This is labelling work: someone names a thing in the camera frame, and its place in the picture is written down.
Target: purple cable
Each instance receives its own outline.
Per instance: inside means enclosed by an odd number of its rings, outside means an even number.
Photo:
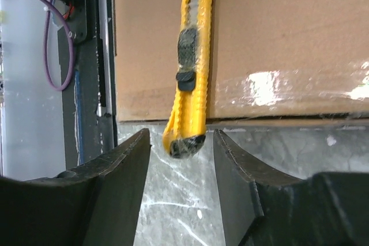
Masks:
[[[47,7],[48,7],[48,11],[46,12],[46,21],[45,21],[45,31],[44,31],[44,49],[43,49],[43,57],[44,57],[44,68],[45,68],[45,74],[46,74],[46,78],[48,83],[57,91],[62,92],[63,90],[65,90],[70,81],[71,78],[73,76],[73,70],[74,70],[74,48],[73,48],[73,41],[72,38],[69,37],[69,33],[70,33],[70,29],[68,27],[67,22],[65,21],[65,19],[63,18],[63,15],[58,11],[58,9],[56,9],[54,7],[54,5],[51,4],[52,0],[48,1],[48,0],[39,0],[42,3],[44,3]],[[49,30],[49,26],[50,26],[50,11],[52,11],[62,22],[64,30],[65,30],[65,34],[67,35],[67,39],[68,39],[68,46],[69,46],[69,68],[68,68],[68,73],[67,73],[67,77],[65,78],[64,83],[57,87],[54,85],[54,83],[52,82],[51,76],[50,76],[50,72],[48,69],[48,61],[47,61],[47,41],[48,41],[48,30]]]

